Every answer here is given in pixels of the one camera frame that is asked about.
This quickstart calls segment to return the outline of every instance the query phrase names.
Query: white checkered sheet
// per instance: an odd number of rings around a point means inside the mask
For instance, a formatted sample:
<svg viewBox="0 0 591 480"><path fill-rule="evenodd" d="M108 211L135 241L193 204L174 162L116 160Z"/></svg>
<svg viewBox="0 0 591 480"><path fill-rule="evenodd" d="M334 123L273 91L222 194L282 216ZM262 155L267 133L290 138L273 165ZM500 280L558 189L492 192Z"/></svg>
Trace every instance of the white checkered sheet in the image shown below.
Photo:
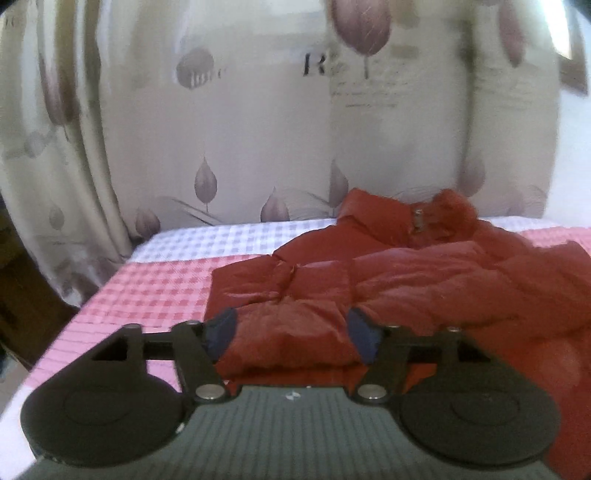
<svg viewBox="0 0 591 480"><path fill-rule="evenodd" d="M486 218L492 224L511 232L558 226L549 220L523 217ZM151 263L231 255L265 255L273 253L302 233L334 225L335 219L298 222L247 223L183 228L159 233L136 249L132 262Z"/></svg>

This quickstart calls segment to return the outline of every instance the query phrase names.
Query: metal bolt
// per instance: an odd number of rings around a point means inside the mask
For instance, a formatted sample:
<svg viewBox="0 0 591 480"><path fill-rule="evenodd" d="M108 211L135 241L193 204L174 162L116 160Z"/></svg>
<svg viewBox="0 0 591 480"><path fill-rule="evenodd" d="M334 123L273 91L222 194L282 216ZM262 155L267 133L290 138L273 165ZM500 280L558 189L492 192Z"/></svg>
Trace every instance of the metal bolt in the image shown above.
<svg viewBox="0 0 591 480"><path fill-rule="evenodd" d="M357 393L366 400L379 400L384 398L388 391L381 385L365 384L357 389Z"/></svg>
<svg viewBox="0 0 591 480"><path fill-rule="evenodd" d="M195 389L195 395L203 400L217 400L226 394L226 389L221 385L205 384Z"/></svg>

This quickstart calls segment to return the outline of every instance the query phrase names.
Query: red puffer jacket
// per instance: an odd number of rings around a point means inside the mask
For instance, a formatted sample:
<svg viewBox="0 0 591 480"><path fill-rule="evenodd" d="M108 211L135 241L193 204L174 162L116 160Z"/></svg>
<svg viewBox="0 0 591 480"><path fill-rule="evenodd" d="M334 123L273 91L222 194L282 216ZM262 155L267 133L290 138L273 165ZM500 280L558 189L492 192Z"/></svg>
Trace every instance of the red puffer jacket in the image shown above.
<svg viewBox="0 0 591 480"><path fill-rule="evenodd" d="M216 366L241 384L353 387L366 368L351 307L418 335L461 327L558 402L551 465L591 472L591 258L577 243L534 248L450 190L405 205L355 189L336 226L215 270L206 319L228 307L238 327Z"/></svg>

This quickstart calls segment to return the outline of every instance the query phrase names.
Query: gray platform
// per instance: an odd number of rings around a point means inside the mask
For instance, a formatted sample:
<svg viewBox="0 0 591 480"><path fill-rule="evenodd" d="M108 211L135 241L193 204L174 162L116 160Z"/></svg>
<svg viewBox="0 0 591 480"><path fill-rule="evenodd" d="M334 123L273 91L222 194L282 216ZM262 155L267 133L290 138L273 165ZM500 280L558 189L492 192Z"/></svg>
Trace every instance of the gray platform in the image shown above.
<svg viewBox="0 0 591 480"><path fill-rule="evenodd" d="M199 407L167 446L141 460L80 469L39 460L26 480L560 480L541 462L479 472L414 446L390 414L341 388L245 387L230 403Z"/></svg>

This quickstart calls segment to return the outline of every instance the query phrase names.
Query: floor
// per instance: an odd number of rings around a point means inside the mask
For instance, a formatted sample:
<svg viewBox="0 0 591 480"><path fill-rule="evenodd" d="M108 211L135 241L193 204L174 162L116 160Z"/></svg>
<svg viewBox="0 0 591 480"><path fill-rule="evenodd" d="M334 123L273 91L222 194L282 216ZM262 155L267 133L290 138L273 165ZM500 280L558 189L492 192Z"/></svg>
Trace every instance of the floor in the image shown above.
<svg viewBox="0 0 591 480"><path fill-rule="evenodd" d="M26 376L27 370L18 362L8 367L6 375L0 379L0 415Z"/></svg>

